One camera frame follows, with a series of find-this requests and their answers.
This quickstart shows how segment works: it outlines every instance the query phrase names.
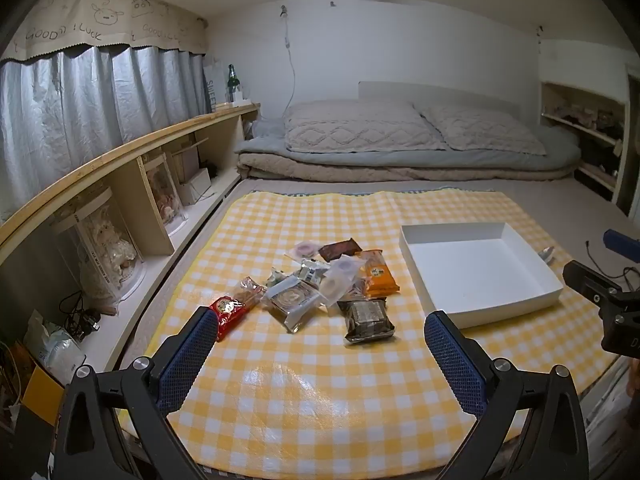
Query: metal bolt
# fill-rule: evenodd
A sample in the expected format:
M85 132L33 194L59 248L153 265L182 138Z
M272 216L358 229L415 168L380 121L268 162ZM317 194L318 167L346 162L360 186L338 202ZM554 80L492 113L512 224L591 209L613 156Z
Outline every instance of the metal bolt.
M501 372L508 372L511 370L511 363L507 361L507 359L496 359L494 361L494 366L496 370L500 370Z
M558 365L556 367L556 374L558 374L560 377L568 377L569 369L564 365Z
M136 370L144 370L149 366L149 358L148 357L139 357L135 361L133 361L133 367Z
M88 366L81 366L78 368L78 370L76 370L76 375L80 378L83 378L83 377L87 377L87 375L89 375L90 372L91 372L91 368L89 368Z

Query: white headboard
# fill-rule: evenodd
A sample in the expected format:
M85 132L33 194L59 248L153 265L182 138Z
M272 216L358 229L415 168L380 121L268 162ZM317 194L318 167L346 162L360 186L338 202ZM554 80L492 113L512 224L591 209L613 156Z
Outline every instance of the white headboard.
M463 105L507 112L516 119L521 117L520 105L482 94L444 88L442 86L387 81L360 81L358 97L393 97L409 101L416 107L428 105Z

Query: yellow checkered tablecloth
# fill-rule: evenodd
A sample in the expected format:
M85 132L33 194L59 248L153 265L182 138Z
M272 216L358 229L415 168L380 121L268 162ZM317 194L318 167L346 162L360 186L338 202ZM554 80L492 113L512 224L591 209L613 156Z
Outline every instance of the yellow checkered tablecloth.
M272 266L294 270L284 252L305 239L353 237L364 249L384 251L401 287L387 300L396 338L345 347L342 317L320 313L291 335L254 309L213 347L182 409L168 417L194 460L273 479L378 478L448 462L475 418L460 410L424 342L425 314L399 231L404 224L487 221L507 221L536 251L555 245L552 267L561 278L569 255L498 192L256 192L235 202L176 288L148 355L197 306L212 303L239 278L264 282ZM565 364L578 392L614 358L600 348L602 324L594 305L567 289L557 306L465 335L492 358L507 357L523 370L548 372ZM523 423L524 413L518 413L510 436ZM133 431L128 419L124 427Z

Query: storage shelf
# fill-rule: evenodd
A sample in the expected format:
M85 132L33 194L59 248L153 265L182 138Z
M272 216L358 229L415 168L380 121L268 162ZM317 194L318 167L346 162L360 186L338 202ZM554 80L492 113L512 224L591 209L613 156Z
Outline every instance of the storage shelf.
M259 106L255 104L225 109L174 124L127 142L73 170L29 200L0 226L0 264L52 213L94 182L143 153L214 124L225 123L243 114L255 114Z
M581 160L580 166L578 166L578 171L581 171L585 175L588 175L598 184L602 184L604 187L609 189L609 191L616 190L616 179L610 174L607 174L604 171L600 170L593 164L588 164Z
M564 119L561 119L560 117L556 117L555 115L542 114L542 116L546 117L547 119L550 119L552 121L555 121L556 123L566 124L567 126L571 126L572 128L575 128L576 130L580 130L581 132L585 132L587 134L590 134L591 136L596 137L597 139L604 140L605 142L607 142L608 144L611 144L612 146L615 146L616 143L618 142L616 139L613 139L612 137L609 137L608 135L601 134L597 130L590 130L588 128L585 128L584 126L580 126L580 124L573 124L573 123L571 123L569 121L565 121Z
M195 232L210 213L240 180L236 168L226 168L211 179L211 187L199 202L186 206L188 218L185 225L170 238L175 251L171 256L147 256L146 275L138 288L118 305L117 316L102 316L100 330L89 334L80 348L86 354L86 362L96 372L112 370L124 344L144 312L151 297L182 253Z

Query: green bottle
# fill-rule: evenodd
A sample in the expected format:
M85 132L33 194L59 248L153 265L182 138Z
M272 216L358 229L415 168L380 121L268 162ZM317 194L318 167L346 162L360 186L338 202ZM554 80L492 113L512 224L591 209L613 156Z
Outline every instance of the green bottle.
M229 80L226 82L226 89L229 92L229 102L242 100L242 90L240 88L240 80L236 75L236 69L233 65L229 65Z

